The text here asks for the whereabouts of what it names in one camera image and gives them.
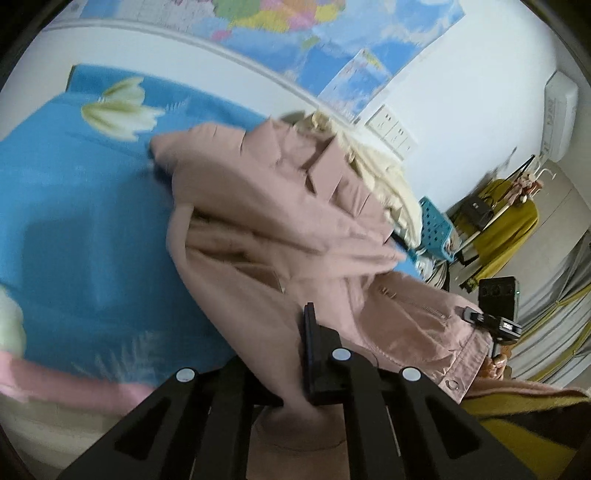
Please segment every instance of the gray curtain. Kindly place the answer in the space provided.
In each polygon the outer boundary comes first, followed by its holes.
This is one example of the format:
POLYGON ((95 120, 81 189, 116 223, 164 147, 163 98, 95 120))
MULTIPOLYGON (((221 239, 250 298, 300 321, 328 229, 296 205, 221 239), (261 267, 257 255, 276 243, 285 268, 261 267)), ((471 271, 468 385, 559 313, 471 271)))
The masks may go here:
POLYGON ((525 332, 509 361, 514 378, 561 387, 591 365, 590 242, 587 232, 546 284, 520 305, 525 332))

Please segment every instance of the wall socket panel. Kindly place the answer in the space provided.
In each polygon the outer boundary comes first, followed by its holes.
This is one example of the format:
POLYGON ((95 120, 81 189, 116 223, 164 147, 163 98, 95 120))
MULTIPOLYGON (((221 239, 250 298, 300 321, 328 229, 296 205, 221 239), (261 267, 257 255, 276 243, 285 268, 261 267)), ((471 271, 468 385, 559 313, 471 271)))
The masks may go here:
POLYGON ((365 125, 403 160, 408 158, 418 146, 402 123, 385 105, 382 105, 365 125))

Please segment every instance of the jacket pocket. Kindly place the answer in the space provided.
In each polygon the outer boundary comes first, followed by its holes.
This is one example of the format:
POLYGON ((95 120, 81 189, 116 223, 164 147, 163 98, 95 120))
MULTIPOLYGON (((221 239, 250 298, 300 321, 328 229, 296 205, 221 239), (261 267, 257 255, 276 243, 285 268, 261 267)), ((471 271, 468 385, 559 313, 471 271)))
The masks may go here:
POLYGON ((418 308, 420 310, 424 310, 428 314, 431 314, 440 320, 447 320, 450 318, 451 315, 445 314, 442 311, 438 310, 436 307, 429 306, 422 301, 417 301, 413 299, 409 299, 405 295, 400 295, 399 293, 388 289, 387 287, 380 287, 379 292, 381 295, 388 297, 390 300, 399 301, 410 305, 412 307, 418 308))
POLYGON ((364 341, 390 362, 417 367, 439 382, 473 333, 455 312, 460 297, 416 281, 381 279, 369 288, 358 317, 364 341))

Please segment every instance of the flower pattern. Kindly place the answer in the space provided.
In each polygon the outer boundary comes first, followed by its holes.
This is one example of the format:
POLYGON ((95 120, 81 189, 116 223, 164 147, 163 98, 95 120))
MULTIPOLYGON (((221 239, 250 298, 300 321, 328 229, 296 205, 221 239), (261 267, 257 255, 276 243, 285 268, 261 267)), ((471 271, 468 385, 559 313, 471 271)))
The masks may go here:
POLYGON ((151 132, 165 111, 143 105, 143 77, 129 77, 103 92, 97 102, 82 106, 82 118, 95 130, 116 140, 138 141, 137 133, 151 132))

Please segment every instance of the blue blanket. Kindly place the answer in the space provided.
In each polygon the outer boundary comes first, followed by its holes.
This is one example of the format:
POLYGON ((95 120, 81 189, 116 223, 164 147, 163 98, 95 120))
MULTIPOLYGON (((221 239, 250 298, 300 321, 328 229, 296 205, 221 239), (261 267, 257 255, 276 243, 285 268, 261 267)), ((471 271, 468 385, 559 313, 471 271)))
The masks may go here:
POLYGON ((166 80, 73 70, 67 91, 0 144, 0 283, 24 312, 25 358, 158 385, 179 367, 208 371, 233 355, 168 256, 173 203, 148 143, 205 121, 252 129, 262 120, 166 80))

